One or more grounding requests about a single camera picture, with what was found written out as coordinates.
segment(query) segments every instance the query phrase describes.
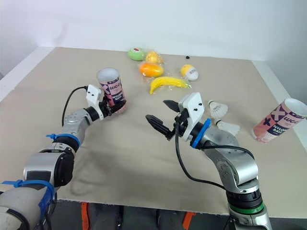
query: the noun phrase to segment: badminton shuttlecock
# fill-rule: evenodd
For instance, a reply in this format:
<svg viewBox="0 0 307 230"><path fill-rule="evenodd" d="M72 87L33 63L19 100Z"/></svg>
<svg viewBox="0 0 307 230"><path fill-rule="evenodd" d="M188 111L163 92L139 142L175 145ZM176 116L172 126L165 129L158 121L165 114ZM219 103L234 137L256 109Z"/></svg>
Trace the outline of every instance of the badminton shuttlecock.
<svg viewBox="0 0 307 230"><path fill-rule="evenodd" d="M233 136L237 135L240 130L240 126L227 123L225 121L222 121L221 119L215 119L214 123L220 130L224 130L228 133L231 133Z"/></svg>
<svg viewBox="0 0 307 230"><path fill-rule="evenodd" d="M216 118L221 118L222 116L224 116L227 111L228 111L228 106L225 104L220 104L217 103L213 100L210 100L208 102L208 105L210 107L210 111L211 111L211 116L212 118L216 119Z"/></svg>

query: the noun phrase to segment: orange stand leg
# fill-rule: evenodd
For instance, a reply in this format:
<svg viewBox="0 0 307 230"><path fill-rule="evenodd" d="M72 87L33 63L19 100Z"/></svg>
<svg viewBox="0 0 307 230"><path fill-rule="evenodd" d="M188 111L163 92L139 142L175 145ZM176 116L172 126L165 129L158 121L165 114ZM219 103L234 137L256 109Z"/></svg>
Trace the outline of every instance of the orange stand leg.
<svg viewBox="0 0 307 230"><path fill-rule="evenodd" d="M182 226L185 230L189 229L192 217L196 215L196 212L186 212L183 222L182 222Z"/></svg>
<svg viewBox="0 0 307 230"><path fill-rule="evenodd" d="M82 230L90 230L90 220L88 214L88 203L81 202Z"/></svg>

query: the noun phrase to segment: white can lid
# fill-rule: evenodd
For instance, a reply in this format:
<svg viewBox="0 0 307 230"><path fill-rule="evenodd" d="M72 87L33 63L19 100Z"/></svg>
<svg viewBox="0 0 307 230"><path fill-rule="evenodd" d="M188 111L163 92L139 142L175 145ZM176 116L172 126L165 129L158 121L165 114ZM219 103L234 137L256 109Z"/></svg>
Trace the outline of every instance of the white can lid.
<svg viewBox="0 0 307 230"><path fill-rule="evenodd" d="M284 104L295 114L299 116L307 117L307 105L303 102L294 99L294 98L287 98L284 101Z"/></svg>
<svg viewBox="0 0 307 230"><path fill-rule="evenodd" d="M114 68L104 68L99 70L97 78L99 81L113 81L119 77L119 72Z"/></svg>

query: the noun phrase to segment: beige table surface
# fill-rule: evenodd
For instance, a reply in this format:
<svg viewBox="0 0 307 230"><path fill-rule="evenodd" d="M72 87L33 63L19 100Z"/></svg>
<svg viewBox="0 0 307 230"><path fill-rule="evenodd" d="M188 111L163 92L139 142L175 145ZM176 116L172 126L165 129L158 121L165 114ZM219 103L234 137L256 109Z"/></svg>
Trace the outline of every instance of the beige table surface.
<svg viewBox="0 0 307 230"><path fill-rule="evenodd" d="M163 55L167 70L177 74L190 63L200 73L191 89L168 88L150 95L138 62L125 52L56 48L0 103L0 181L22 179L27 159L46 147L46 134L58 133L61 113L72 89L97 84L104 67L120 71L128 104L125 113L86 132L78 150L73 180L59 198L140 207L227 213L225 192L189 180L170 142L147 123L153 114L169 127L175 113L162 100L179 101L201 92L204 102L226 103L226 122L241 126L237 138L253 152L259 167L260 190L272 217L307 218L307 155L292 130L263 145L250 131L277 102L248 60ZM87 107L85 93L76 92L68 112ZM209 115L206 109L202 121ZM188 143L180 142L183 161L195 177L221 183L213 163Z"/></svg>

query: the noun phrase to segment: yellow banana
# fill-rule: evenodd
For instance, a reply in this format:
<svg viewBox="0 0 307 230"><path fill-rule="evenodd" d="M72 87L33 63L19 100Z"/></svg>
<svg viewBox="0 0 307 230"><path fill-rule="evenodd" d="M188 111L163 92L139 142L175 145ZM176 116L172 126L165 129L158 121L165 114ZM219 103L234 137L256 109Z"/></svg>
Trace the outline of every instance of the yellow banana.
<svg viewBox="0 0 307 230"><path fill-rule="evenodd" d="M154 90L161 85L174 85L180 88L190 88L191 86L184 80L174 77L158 77L152 80L150 83L150 94L153 94Z"/></svg>

